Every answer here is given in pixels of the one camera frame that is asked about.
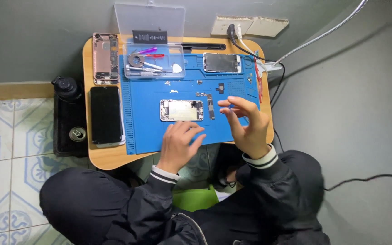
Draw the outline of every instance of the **red screwdriver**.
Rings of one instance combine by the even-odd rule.
[[[152,58],[163,58],[164,54],[145,54],[145,55],[139,55],[139,56],[152,57]]]

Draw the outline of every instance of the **electrical socket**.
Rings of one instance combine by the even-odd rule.
[[[230,24],[234,24],[235,28],[240,24],[242,34],[245,34],[252,23],[253,17],[217,16],[211,35],[226,35],[226,30]]]

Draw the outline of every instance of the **gray wall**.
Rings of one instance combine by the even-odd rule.
[[[284,148],[313,155],[328,187],[392,174],[392,1],[370,0],[351,22],[284,64],[288,79],[273,109]],[[392,178],[326,193],[319,220],[336,245],[392,244]]]
[[[209,37],[216,14],[290,20],[278,38],[254,38],[279,58],[353,0],[154,0],[186,9],[185,36]],[[82,78],[81,50],[93,32],[117,32],[116,0],[0,0],[0,82]]]

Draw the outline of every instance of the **black jacket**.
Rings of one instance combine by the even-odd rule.
[[[266,156],[263,164],[251,165],[249,186],[260,203],[259,210],[268,220],[275,220],[279,236],[276,245],[329,245],[329,237],[321,231],[316,214],[301,194],[296,175],[276,156]],[[127,208],[122,212],[118,229],[112,228],[103,245],[207,245],[199,225],[183,213],[173,213],[171,191],[177,175],[153,167],[147,184],[134,189]],[[117,232],[125,239],[117,240]],[[235,242],[234,245],[247,245]]]

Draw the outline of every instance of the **black smartphone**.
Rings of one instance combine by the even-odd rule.
[[[90,89],[91,139],[94,144],[122,141],[118,87]]]

